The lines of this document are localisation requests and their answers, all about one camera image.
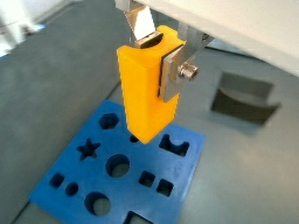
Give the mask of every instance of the hole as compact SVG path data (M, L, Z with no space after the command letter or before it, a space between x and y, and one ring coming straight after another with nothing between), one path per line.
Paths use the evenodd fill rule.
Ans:
M103 130L114 129L118 126L118 116L115 113L105 114L99 119L99 125Z
M85 205L89 211L97 216L105 216L110 212L111 203L109 197L101 192L94 192L87 196Z
M170 197L173 190L174 190L174 184L167 180L162 179L157 191L166 197Z
M65 177L59 173L55 173L51 178L50 184L53 187L59 188L62 186L63 181Z
M155 175L149 171L143 171L143 174L139 179L139 183L143 186L151 187L154 182L155 182Z
M113 178L123 177L130 169L130 161L129 158L122 155L117 154L107 160L107 174Z
M125 224L154 224L150 220L147 220L143 216L141 216L135 212L129 212L126 217L126 223Z
M97 148L101 146L101 143L93 143L90 138L86 141L86 144L82 145L78 148L78 151L81 151L81 158L79 160L83 161L87 157L97 158Z
M138 138L133 135L130 137L130 142L135 144L138 141L139 141Z
M66 188L66 193L69 196L74 196L79 191L79 185L77 183L70 183Z
M159 144L159 147L170 151L171 153L185 157L190 148L190 144L187 142L183 142L181 145L175 145L171 142L170 135L163 135L163 140Z

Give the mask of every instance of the rectangular hole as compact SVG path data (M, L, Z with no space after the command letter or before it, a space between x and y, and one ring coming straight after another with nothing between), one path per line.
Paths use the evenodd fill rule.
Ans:
M190 143L183 142L181 145L175 145L171 142L171 138L170 135L163 135L163 139L162 142L159 144L159 147L167 151L170 151L171 153L179 155L181 157L185 157L187 154L187 151L190 149Z
M62 186L63 181L65 177L59 173L55 173L51 177L50 184L53 187L59 188Z
M154 182L155 182L155 175L149 171L143 171L141 179L139 179L139 184L142 184L143 186L151 187Z
M173 190L174 190L174 184L166 179L162 179L157 191L166 197L170 197L173 194Z
M142 215L135 212L129 212L125 224L154 224Z

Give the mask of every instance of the star-shaped hole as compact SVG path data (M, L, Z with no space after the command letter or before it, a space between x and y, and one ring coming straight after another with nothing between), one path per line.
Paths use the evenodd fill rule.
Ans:
M97 148L101 146L101 143L93 143L90 138L86 141L86 144L79 146L78 151L81 152L79 160L83 161L87 157L97 158Z

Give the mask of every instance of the square hole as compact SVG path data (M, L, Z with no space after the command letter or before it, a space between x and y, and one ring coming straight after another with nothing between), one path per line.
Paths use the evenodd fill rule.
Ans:
M149 171L143 171L141 179L139 179L139 183L143 186L151 187L154 182L155 182L155 175Z
M65 177L59 173L55 173L51 177L50 184L53 187L59 188L62 186L63 181Z
M154 224L135 212L129 212L125 224Z
M157 191L166 197L170 197L173 190L174 190L174 184L166 179L162 179Z

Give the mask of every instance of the circular hole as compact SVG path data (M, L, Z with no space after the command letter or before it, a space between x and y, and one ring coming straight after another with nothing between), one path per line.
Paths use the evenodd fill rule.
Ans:
M129 169L130 169L130 161L125 155L118 154L107 160L107 174L110 177L113 178L123 177L127 174Z
M79 188L79 185L77 183L70 183L67 188L66 188L67 195L74 196L78 193L79 189L81 188Z
M89 211L97 216L105 216L110 212L111 204L109 197L101 192L94 192L87 196L85 205Z
M138 138L133 135L131 137L130 137L130 141L131 141L131 143L137 143L139 140L138 140Z

